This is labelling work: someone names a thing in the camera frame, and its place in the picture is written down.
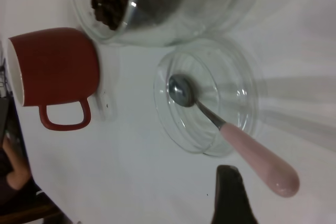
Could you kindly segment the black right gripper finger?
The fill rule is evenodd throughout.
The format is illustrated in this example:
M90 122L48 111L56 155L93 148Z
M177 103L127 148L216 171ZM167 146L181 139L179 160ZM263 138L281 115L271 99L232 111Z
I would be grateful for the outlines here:
M212 223L257 223L245 190L243 178L235 166L219 165Z

